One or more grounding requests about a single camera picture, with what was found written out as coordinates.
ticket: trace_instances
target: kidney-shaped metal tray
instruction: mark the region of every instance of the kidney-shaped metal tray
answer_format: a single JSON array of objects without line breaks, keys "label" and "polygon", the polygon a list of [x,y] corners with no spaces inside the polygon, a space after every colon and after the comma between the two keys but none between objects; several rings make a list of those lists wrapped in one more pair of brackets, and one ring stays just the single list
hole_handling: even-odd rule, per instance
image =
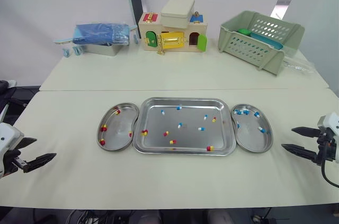
[{"label": "kidney-shaped metal tray", "polygon": [[107,151],[125,149],[132,141],[138,115],[138,107],[132,103],[121,103],[109,109],[99,124],[97,132],[99,146]]},{"label": "kidney-shaped metal tray", "polygon": [[228,155],[236,140],[223,101],[153,97],[140,108],[133,145],[142,153]]},{"label": "kidney-shaped metal tray", "polygon": [[[236,111],[249,111],[249,114]],[[234,130],[237,143],[244,149],[253,153],[264,153],[268,151],[273,144],[272,128],[261,112],[254,106],[248,104],[239,104],[233,107],[231,116],[234,120]]]}]

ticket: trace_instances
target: plastic crate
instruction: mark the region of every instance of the plastic crate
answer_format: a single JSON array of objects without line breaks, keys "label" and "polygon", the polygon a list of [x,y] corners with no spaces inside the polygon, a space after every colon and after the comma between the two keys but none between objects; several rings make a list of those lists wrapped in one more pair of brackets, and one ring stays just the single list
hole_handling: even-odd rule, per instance
[{"label": "plastic crate", "polygon": [[[274,49],[262,41],[238,33],[239,29],[248,29],[283,45]],[[285,55],[293,57],[298,50],[305,28],[300,24],[274,19],[258,12],[243,11],[220,27],[218,48],[242,60],[250,62],[259,70],[265,69],[278,74]]]}]

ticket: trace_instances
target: blue and white capsule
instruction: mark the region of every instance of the blue and white capsule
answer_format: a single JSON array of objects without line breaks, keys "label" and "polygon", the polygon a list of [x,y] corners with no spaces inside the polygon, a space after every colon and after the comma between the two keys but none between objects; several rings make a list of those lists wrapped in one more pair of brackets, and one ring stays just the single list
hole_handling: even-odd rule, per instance
[{"label": "blue and white capsule", "polygon": [[266,130],[261,128],[261,127],[258,127],[259,131],[261,131],[262,133],[266,133]]}]

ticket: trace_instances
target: table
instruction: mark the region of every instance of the table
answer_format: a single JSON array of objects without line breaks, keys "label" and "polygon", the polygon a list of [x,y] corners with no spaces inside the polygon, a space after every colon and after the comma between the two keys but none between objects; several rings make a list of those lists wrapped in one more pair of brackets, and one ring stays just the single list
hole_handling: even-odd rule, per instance
[{"label": "table", "polygon": [[[272,148],[252,154],[237,147],[229,156],[147,155],[132,145],[102,150],[96,132],[115,104],[141,103],[153,96],[213,97],[231,109],[258,107],[268,118]],[[39,92],[15,126],[37,142],[22,159],[57,153],[46,166],[0,180],[0,205],[70,209],[182,209],[279,207],[339,202],[339,190],[322,178],[320,167],[284,150],[298,144],[317,150],[316,140],[291,131],[316,127],[320,116],[338,112],[329,89],[214,91],[51,91]],[[339,183],[339,166],[326,174]]]},{"label": "table", "polygon": [[[305,59],[298,51],[297,58]],[[192,90],[192,89],[328,88],[318,72],[285,68],[279,76],[225,52],[210,40],[203,53],[144,51],[132,43],[115,57],[85,53],[63,58],[41,91]]]}]

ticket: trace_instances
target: yellow latch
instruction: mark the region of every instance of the yellow latch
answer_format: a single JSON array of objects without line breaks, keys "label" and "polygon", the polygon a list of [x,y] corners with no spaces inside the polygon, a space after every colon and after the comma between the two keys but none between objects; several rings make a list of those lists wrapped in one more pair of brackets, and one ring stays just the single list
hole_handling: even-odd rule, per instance
[{"label": "yellow latch", "polygon": [[182,48],[184,46],[183,32],[164,32],[161,34],[163,49]]}]

